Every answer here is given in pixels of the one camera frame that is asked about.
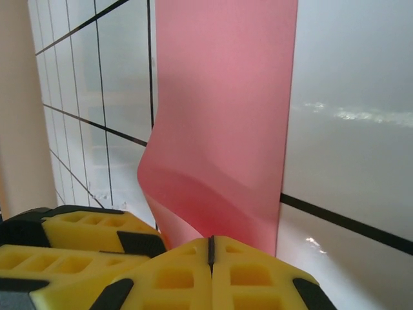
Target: glossy white surface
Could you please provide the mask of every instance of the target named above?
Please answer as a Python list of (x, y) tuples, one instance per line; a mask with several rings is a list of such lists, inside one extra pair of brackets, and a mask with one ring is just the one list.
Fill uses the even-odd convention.
[(96, 200), (94, 200), (90, 195), (89, 195), (89, 201), (90, 201), (90, 205), (91, 207), (95, 207), (95, 208), (101, 208), (100, 204), (98, 204), (96, 202)]
[(283, 192), (413, 240), (413, 2), (300, 1)]
[(156, 4), (155, 0), (149, 1), (150, 6), (150, 39), (151, 39), (151, 56), (152, 56), (152, 100), (154, 104), (154, 120), (156, 119), (158, 106), (158, 91), (157, 91), (157, 48), (156, 48)]
[(63, 190), (65, 192), (65, 203), (67, 205), (74, 205), (75, 197), (73, 193), (72, 175), (70, 174), (69, 170), (67, 170), (61, 163), (60, 171), (62, 175)]
[(314, 276), (338, 310), (411, 309), (411, 256), (288, 205), (277, 257)]
[(108, 133), (110, 177), (114, 208), (128, 210), (155, 227), (155, 219), (137, 182), (137, 166), (145, 148)]
[(53, 121), (54, 121), (54, 129), (56, 134), (56, 141), (57, 141), (57, 154), (60, 160), (67, 166), (70, 167), (69, 164), (69, 153), (67, 149), (66, 143), (66, 131), (65, 131), (65, 120), (63, 119), (63, 114), (57, 111), (52, 111), (53, 114)]
[(43, 48), (43, 44), (41, 41), (40, 22), (39, 15), (37, 14), (36, 0), (28, 0), (28, 10), (30, 14), (30, 22), (32, 24), (34, 50), (35, 52), (38, 52)]
[(88, 190), (104, 207), (111, 208), (105, 132), (87, 123), (81, 128)]
[(52, 16), (53, 41), (56, 41), (69, 32), (66, 0), (49, 0), (49, 5)]
[(59, 76), (57, 74), (56, 55), (54, 47), (44, 51), (47, 71), (47, 81), (50, 94), (50, 105), (62, 109)]
[(59, 160), (56, 158), (56, 156), (53, 155), (53, 153), (50, 153), (50, 157), (52, 159), (52, 169), (53, 169), (53, 176), (54, 176), (54, 183), (56, 186), (56, 191), (59, 193), (62, 199), (65, 199), (65, 192), (63, 190), (62, 175), (60, 171)]
[(66, 125), (67, 146), (70, 160), (70, 170), (79, 181), (86, 186), (86, 172), (83, 161), (83, 146), (79, 121), (70, 116), (64, 116)]
[(73, 71), (72, 51), (70, 49), (70, 38), (64, 39), (55, 45), (55, 50), (63, 110), (77, 116), (79, 113), (77, 111), (75, 76)]
[(129, 0), (97, 24), (106, 125), (148, 141), (152, 128), (146, 1)]
[(72, 45), (80, 116), (104, 125), (95, 23), (76, 32)]
[(47, 47), (49, 44), (53, 43), (52, 21), (50, 19), (48, 0), (37, 0), (37, 8), (39, 11), (43, 47)]
[(114, 4), (115, 2), (116, 0), (96, 0), (96, 12), (99, 13), (100, 11), (104, 10), (108, 6)]
[(89, 194), (86, 189), (75, 179), (72, 177), (73, 182), (73, 193), (75, 198), (76, 205), (89, 205)]
[(94, 0), (68, 0), (70, 29), (74, 29), (95, 15)]

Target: yellow foam block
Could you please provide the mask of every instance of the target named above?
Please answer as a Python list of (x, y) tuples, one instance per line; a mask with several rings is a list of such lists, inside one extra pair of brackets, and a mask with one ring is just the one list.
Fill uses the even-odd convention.
[(146, 256), (2, 245), (0, 309), (89, 309), (116, 276)]
[(76, 205), (14, 216), (0, 224), (0, 243), (149, 257), (166, 251), (159, 232), (133, 214)]
[[(111, 296), (122, 298), (113, 301)], [(227, 237), (196, 239), (116, 278), (91, 310), (333, 310), (308, 273)]]
[(293, 279), (308, 273), (228, 237), (215, 238), (213, 309), (307, 310)]

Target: black plastic part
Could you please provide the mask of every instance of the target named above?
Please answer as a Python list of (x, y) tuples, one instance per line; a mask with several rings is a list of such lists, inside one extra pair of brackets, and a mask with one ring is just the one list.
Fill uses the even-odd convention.
[(0, 278), (1, 310), (36, 310), (30, 292), (49, 284), (44, 280)]
[(134, 281), (125, 278), (105, 287), (90, 310), (120, 310), (134, 286)]
[(117, 236), (125, 254), (145, 255), (153, 258), (166, 252), (163, 240), (155, 234), (118, 231)]
[(43, 218), (76, 211), (87, 211), (108, 214), (123, 214), (123, 211), (82, 207), (78, 205), (62, 205), (55, 209), (37, 208), (21, 213), (0, 223), (0, 245), (28, 245), (32, 247), (50, 247), (50, 242), (43, 229)]
[(302, 278), (295, 278), (292, 283), (294, 283), (308, 310), (337, 310), (317, 284)]
[(23, 214), (0, 224), (0, 245), (15, 244), (32, 247), (50, 247), (41, 220), (31, 220)]
[(208, 265), (211, 269), (211, 277), (214, 272), (214, 263), (215, 263), (215, 237), (211, 236), (208, 238)]

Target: white tile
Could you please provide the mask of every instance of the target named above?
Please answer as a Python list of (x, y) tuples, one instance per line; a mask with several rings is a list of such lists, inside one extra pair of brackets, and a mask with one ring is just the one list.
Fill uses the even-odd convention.
[(83, 161), (83, 145), (79, 120), (71, 116), (64, 116), (66, 125), (67, 147), (69, 153), (70, 170), (79, 181), (86, 186), (86, 172)]
[(74, 29), (95, 15), (93, 0), (68, 0), (70, 29)]
[(73, 185), (72, 185), (72, 175), (70, 174), (69, 170), (65, 168), (64, 165), (60, 163), (60, 171), (62, 174), (62, 184), (63, 190), (65, 192), (65, 203), (67, 205), (74, 205), (75, 198), (73, 193)]
[(37, 9), (39, 12), (43, 47), (47, 47), (49, 44), (53, 43), (52, 21), (50, 19), (48, 0), (37, 0)]
[(44, 51), (46, 61), (47, 80), (50, 94), (50, 104), (59, 110), (62, 109), (59, 76), (57, 74), (56, 55), (54, 47)]
[(28, 11), (30, 14), (30, 21), (32, 24), (34, 50), (35, 52), (38, 52), (43, 48), (43, 44), (41, 41), (40, 22), (39, 14), (37, 14), (36, 0), (28, 0)]
[(412, 1), (300, 1), (283, 191), (413, 240)]
[(89, 194), (86, 189), (73, 177), (72, 182), (75, 204), (89, 206)]
[(105, 132), (87, 123), (81, 126), (88, 190), (104, 207), (111, 208)]
[(57, 193), (57, 191), (56, 191), (56, 197), (57, 197), (57, 207), (65, 204), (62, 198), (60, 197), (60, 195)]
[(72, 45), (80, 116), (104, 125), (96, 25), (76, 32)]
[(63, 190), (62, 175), (60, 171), (59, 160), (52, 153), (50, 154), (50, 157), (52, 159), (52, 170), (53, 170), (54, 185), (55, 185), (56, 191), (60, 194), (62, 199), (65, 199), (65, 192)]
[(66, 0), (49, 0), (54, 41), (69, 32)]
[(98, 20), (106, 125), (147, 141), (151, 133), (146, 1)]
[(114, 4), (116, 0), (96, 0), (96, 12), (103, 11), (108, 6)]
[(41, 87), (41, 98), (43, 104), (50, 105), (50, 93), (48, 86), (48, 78), (45, 63), (45, 53), (36, 56), (37, 69), (39, 71), (40, 87)]
[(128, 210), (155, 227), (155, 220), (137, 182), (137, 166), (145, 148), (108, 133), (114, 208)]
[(59, 42), (55, 49), (63, 110), (78, 116), (70, 38)]
[(288, 205), (277, 257), (314, 276), (339, 310), (411, 309), (411, 256)]
[(66, 143), (65, 121), (63, 119), (63, 114), (57, 111), (53, 111), (52, 114), (57, 141), (57, 155), (67, 167), (70, 167), (69, 153)]
[(53, 113), (51, 108), (45, 107), (45, 119), (49, 147), (55, 154), (58, 154), (56, 134), (54, 131)]
[(96, 202), (96, 200), (94, 200), (90, 195), (89, 195), (89, 201), (90, 201), (90, 204), (89, 204), (89, 206), (90, 207), (93, 207), (93, 208), (102, 208), (101, 206), (100, 206), (100, 204), (98, 204), (97, 202)]

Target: beige pillar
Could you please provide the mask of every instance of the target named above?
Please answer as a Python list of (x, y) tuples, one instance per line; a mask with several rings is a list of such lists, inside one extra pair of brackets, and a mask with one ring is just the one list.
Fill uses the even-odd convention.
[(57, 205), (27, 0), (0, 1), (0, 204)]

